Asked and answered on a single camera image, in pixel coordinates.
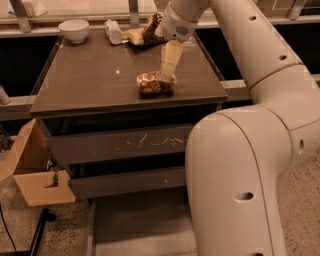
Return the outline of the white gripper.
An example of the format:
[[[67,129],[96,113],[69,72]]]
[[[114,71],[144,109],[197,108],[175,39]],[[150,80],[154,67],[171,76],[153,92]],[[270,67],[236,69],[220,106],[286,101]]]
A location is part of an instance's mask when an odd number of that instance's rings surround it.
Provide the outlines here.
[[[161,49],[160,79],[169,81],[175,73],[183,49],[183,42],[187,41],[194,33],[195,24],[180,17],[168,3],[162,19],[155,30],[155,35],[169,41]]]

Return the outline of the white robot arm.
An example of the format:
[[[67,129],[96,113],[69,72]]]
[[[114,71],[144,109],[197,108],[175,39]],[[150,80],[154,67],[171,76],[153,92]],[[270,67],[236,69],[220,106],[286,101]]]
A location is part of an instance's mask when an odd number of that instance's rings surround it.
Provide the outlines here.
[[[185,175],[198,256],[287,256],[276,182],[319,147],[320,89],[253,0],[170,0],[157,31],[186,41],[212,9],[251,95],[192,129]]]

